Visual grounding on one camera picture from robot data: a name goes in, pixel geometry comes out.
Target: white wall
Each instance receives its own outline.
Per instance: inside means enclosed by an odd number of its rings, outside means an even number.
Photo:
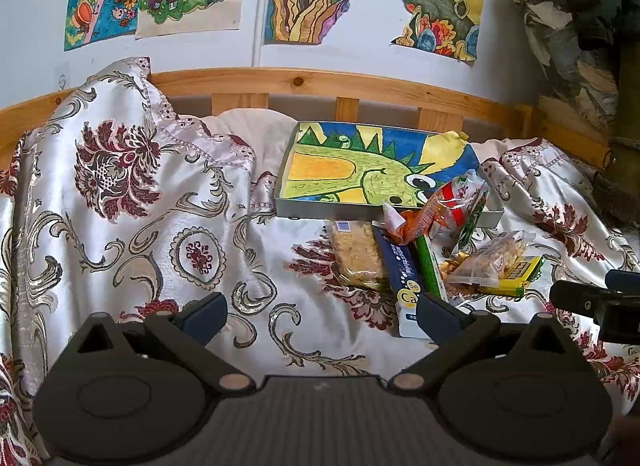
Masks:
[[[135,40],[110,38],[64,52],[67,0],[0,0],[0,108],[57,90],[68,63],[70,86],[127,56],[149,56],[154,72],[251,64],[257,0],[244,0],[238,31]],[[511,0],[484,0],[473,67],[390,45],[410,17],[402,0],[351,0],[322,45],[266,45],[262,66],[325,68],[436,84],[503,102],[535,102],[548,90]]]

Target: wooden bed frame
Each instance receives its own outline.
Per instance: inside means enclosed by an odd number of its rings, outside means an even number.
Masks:
[[[465,117],[504,128],[505,137],[545,137],[572,155],[602,167],[607,146],[548,120],[532,106],[507,106],[482,97],[412,81],[306,68],[203,68],[151,74],[167,96],[210,96],[211,114],[231,108],[268,108],[269,94],[336,97],[335,120],[358,121],[359,100],[417,108],[416,127],[444,132],[462,129]],[[46,123],[74,88],[0,110],[0,169],[8,166],[23,132]]]

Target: bed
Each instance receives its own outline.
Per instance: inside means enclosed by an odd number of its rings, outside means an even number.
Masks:
[[[477,295],[465,308],[514,322],[553,313],[628,412],[640,349],[599,343],[592,321],[548,302],[556,279],[603,285],[612,267],[640,271],[638,233],[593,210],[590,178],[606,146],[532,107],[409,81],[293,68],[152,74],[148,59],[128,58],[79,88],[0,111],[4,454],[21,464],[46,455],[33,396],[94,311],[135,321],[223,292],[228,323],[207,347],[257,383],[269,374],[389,378],[434,348],[398,337],[390,297],[340,285],[324,221],[274,215],[296,120],[268,110],[270,94],[336,97],[336,121],[366,121],[360,100],[375,100],[414,106],[428,131],[460,130],[465,118],[501,126],[503,141],[472,144],[505,206],[498,228],[475,239],[526,229],[536,235],[528,251],[546,264],[523,298]],[[177,115],[170,103],[203,95],[210,116]]]

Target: satin bedspread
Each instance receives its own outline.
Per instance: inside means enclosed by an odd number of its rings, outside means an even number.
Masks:
[[[223,292],[228,322],[207,348],[258,383],[268,374],[389,378],[434,348],[398,337],[391,297],[340,286],[323,221],[274,216],[294,119],[177,116],[149,71],[146,58],[130,58],[89,78],[0,172],[0,462],[46,456],[33,396],[94,311],[142,320]],[[616,410],[628,411],[640,349],[599,343],[597,326],[555,311],[548,290],[563,277],[604,285],[608,269],[640,271],[638,233],[598,218],[593,171],[547,141],[474,149],[506,209],[476,242],[526,229],[536,234],[528,251],[546,264],[523,298],[478,295],[465,308],[514,322],[554,313]]]

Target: wooden slat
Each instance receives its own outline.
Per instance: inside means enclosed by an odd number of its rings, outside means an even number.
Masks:
[[[232,108],[269,108],[269,94],[211,94],[211,115]]]
[[[404,104],[439,112],[484,119],[503,126],[517,125],[522,115],[513,108],[482,97],[470,96],[413,81],[379,76],[311,70],[307,68],[203,68],[152,74],[150,81],[167,96],[209,95],[246,91],[259,94],[302,94],[350,97]]]
[[[464,118],[453,113],[437,112],[418,108],[418,129],[444,133],[449,130],[462,131]]]
[[[539,137],[544,137],[565,152],[602,169],[602,161],[609,147],[548,119],[542,120]]]
[[[578,132],[601,144],[607,144],[606,137],[591,126],[585,118],[581,117],[568,102],[555,97],[540,96],[538,98],[538,108],[543,116],[553,123],[563,125],[565,128]]]
[[[533,132],[539,128],[539,125],[536,124],[536,118],[538,116],[534,113],[533,106],[528,104],[517,105],[516,110],[522,114],[522,127],[520,127],[519,137],[521,139],[529,139],[532,137]]]
[[[351,97],[336,97],[335,120],[342,123],[357,123],[359,106],[359,99],[352,99]]]
[[[0,110],[0,171],[9,166],[22,134],[44,125],[56,107],[74,90],[70,88],[47,94]]]

